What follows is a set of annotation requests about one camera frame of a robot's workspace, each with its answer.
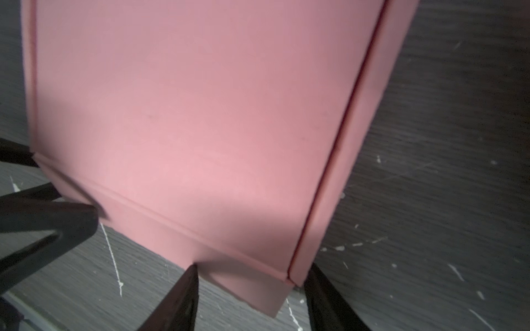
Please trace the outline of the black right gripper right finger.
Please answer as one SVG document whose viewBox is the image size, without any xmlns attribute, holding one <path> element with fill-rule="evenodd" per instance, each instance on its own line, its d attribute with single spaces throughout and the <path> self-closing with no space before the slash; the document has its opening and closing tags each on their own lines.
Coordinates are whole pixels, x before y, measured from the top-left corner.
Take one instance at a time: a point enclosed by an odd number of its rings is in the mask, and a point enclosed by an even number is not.
<svg viewBox="0 0 530 331">
<path fill-rule="evenodd" d="M 312 264 L 304 282 L 304 292 L 312 330 L 371 330 L 315 263 Z"/>
</svg>

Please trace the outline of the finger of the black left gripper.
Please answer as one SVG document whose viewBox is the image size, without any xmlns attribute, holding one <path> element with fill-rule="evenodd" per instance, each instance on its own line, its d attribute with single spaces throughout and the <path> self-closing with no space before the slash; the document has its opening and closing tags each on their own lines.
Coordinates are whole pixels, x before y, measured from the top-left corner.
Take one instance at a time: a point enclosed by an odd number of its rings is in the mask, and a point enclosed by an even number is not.
<svg viewBox="0 0 530 331">
<path fill-rule="evenodd" d="M 1 197 L 2 234 L 50 232 L 1 259 L 2 294 L 96 233 L 98 210 L 88 204 L 57 202 L 60 197 L 52 183 Z"/>
<path fill-rule="evenodd" d="M 0 139 L 0 160 L 3 163 L 39 167 L 28 146 L 4 138 Z"/>
</svg>

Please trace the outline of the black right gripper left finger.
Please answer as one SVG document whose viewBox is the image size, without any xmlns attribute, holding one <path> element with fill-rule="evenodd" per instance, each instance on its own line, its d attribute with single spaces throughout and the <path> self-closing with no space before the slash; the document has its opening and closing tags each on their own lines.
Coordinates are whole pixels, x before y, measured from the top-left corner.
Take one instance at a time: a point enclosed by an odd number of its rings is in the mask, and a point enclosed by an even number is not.
<svg viewBox="0 0 530 331">
<path fill-rule="evenodd" d="M 194 331 L 199 298 L 199 275 L 193 264 L 138 331 Z"/>
</svg>

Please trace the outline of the pink cardboard box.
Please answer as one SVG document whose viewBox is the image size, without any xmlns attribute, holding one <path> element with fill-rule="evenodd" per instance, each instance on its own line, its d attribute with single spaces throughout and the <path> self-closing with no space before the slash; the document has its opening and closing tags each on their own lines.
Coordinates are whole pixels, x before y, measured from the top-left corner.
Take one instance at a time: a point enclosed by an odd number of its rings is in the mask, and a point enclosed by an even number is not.
<svg viewBox="0 0 530 331">
<path fill-rule="evenodd" d="M 22 1 L 68 199 L 271 317 L 303 284 L 417 1 Z"/>
</svg>

